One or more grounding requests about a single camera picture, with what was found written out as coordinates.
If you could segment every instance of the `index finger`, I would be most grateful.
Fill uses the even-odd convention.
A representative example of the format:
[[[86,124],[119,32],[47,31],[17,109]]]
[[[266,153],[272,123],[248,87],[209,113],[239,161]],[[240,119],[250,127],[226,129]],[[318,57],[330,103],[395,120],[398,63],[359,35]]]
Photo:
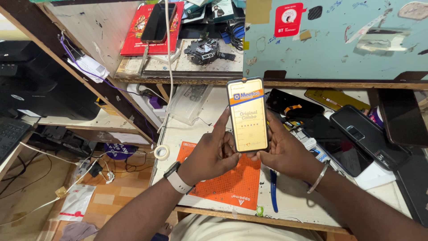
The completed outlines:
[[[226,124],[229,121],[230,116],[230,108],[227,106],[227,108],[223,111],[220,118],[218,118],[217,122],[215,123],[214,130],[212,134],[217,139],[222,139],[224,136],[224,132],[226,131]]]
[[[269,126],[272,129],[272,132],[283,132],[285,131],[285,127],[282,123],[276,118],[275,115],[272,114],[270,110],[266,110],[266,118],[269,121]]]

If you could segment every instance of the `keyboard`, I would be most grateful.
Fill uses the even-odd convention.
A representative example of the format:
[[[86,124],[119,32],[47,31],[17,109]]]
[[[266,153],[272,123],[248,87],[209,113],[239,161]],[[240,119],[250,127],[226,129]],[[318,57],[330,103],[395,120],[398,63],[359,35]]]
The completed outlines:
[[[0,164],[23,139],[30,124],[12,118],[0,117]]]

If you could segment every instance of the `broken phone screen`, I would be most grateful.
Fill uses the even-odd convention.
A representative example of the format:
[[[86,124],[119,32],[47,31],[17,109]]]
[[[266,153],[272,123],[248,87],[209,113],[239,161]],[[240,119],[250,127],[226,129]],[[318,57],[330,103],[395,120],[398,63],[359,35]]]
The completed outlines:
[[[237,152],[268,147],[263,80],[251,78],[227,83]]]

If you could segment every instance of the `red sticker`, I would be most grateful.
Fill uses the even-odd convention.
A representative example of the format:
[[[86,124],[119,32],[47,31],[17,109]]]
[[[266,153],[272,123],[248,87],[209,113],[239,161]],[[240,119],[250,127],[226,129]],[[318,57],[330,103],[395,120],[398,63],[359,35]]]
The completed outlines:
[[[293,3],[279,6],[275,14],[275,37],[294,36],[299,33],[303,3]]]

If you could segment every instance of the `metal bracelet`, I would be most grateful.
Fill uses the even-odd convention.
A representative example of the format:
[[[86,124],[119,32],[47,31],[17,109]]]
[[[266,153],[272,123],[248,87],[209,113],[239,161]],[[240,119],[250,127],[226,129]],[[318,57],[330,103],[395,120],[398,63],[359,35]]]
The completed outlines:
[[[314,185],[311,187],[311,189],[309,189],[308,194],[313,192],[313,190],[315,190],[315,188],[318,186],[318,183],[320,183],[321,179],[323,178],[325,172],[327,171],[329,164],[330,164],[330,160],[327,160],[325,162],[324,169],[322,169],[322,172],[321,172],[320,176],[318,177],[317,181],[314,183]]]

